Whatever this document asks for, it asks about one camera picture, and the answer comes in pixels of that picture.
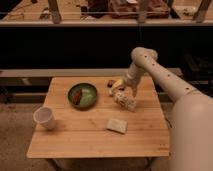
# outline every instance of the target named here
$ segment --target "concrete floor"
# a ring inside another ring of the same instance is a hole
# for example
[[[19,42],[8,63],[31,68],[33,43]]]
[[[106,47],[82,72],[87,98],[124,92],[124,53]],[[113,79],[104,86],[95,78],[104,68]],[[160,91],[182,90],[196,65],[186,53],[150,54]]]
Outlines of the concrete floor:
[[[26,152],[35,128],[32,115],[41,103],[0,104],[0,170],[2,171],[53,171],[43,159],[28,159]],[[171,105],[162,105],[169,118]],[[72,170],[76,171],[142,171],[146,159],[107,160],[93,162],[76,160]],[[152,171],[168,171],[168,158],[158,158]]]

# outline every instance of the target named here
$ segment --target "wooden table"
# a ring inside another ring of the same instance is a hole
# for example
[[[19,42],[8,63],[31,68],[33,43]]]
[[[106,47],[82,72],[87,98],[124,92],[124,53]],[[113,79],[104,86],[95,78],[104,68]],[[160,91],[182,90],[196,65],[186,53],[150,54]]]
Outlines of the wooden table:
[[[151,77],[144,76],[136,97],[135,112],[127,111],[108,95],[107,82],[118,77],[56,77],[52,79],[44,106],[51,107],[57,126],[45,131],[37,125],[28,158],[157,157],[169,155],[169,131]],[[96,86],[93,108],[79,111],[67,100],[77,83]],[[106,129],[110,118],[126,120],[125,135]]]

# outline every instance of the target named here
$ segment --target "white cup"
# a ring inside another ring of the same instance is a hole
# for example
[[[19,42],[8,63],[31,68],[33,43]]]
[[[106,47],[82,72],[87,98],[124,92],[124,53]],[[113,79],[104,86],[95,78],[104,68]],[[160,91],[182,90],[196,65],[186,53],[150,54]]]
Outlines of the white cup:
[[[52,130],[55,127],[53,112],[49,107],[40,107],[37,109],[33,114],[33,119],[47,130]]]

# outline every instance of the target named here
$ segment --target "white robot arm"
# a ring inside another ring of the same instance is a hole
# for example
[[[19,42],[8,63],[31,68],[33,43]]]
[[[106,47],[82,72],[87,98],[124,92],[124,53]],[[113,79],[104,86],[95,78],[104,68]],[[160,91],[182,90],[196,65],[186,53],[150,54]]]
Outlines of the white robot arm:
[[[133,96],[143,73],[174,102],[170,138],[170,171],[213,171],[213,99],[156,62],[157,52],[142,47],[132,53],[132,64],[111,88],[130,86]]]

